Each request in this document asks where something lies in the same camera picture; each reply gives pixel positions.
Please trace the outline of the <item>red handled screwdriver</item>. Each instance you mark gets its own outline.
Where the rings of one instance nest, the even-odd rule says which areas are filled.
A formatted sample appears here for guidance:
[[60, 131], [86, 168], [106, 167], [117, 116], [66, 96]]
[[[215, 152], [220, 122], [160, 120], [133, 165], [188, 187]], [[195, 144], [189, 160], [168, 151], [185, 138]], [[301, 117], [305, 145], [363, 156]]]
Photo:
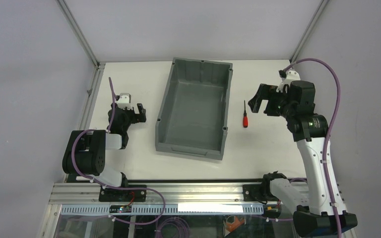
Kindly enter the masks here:
[[243, 127], [247, 128], [249, 126], [247, 110], [246, 110], [246, 101], [244, 100], [244, 113], [243, 113]]

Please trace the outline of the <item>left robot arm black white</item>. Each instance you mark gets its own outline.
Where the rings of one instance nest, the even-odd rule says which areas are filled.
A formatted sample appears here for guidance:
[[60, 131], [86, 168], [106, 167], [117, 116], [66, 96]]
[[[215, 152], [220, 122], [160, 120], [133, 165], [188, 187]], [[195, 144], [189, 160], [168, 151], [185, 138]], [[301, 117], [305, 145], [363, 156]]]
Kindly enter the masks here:
[[72, 131], [62, 160], [63, 171], [104, 188], [127, 188], [126, 175], [106, 166], [106, 151], [126, 149], [129, 127], [146, 122], [146, 109], [141, 103], [136, 106], [137, 113], [134, 108], [120, 108], [115, 104], [108, 111], [109, 125], [106, 129]]

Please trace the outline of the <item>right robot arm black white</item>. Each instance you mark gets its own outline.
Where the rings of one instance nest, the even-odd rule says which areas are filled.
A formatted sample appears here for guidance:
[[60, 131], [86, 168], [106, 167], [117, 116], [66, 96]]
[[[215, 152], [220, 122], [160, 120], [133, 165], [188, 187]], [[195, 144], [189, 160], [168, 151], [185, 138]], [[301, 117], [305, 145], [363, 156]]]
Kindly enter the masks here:
[[341, 237], [358, 220], [339, 194], [329, 151], [330, 127], [324, 116], [314, 112], [315, 93], [314, 84], [295, 80], [278, 86], [261, 84], [249, 100], [253, 113], [267, 101], [266, 115], [286, 119], [303, 160], [309, 192], [304, 197], [283, 174], [273, 172], [263, 176], [259, 200], [283, 202], [300, 237]]

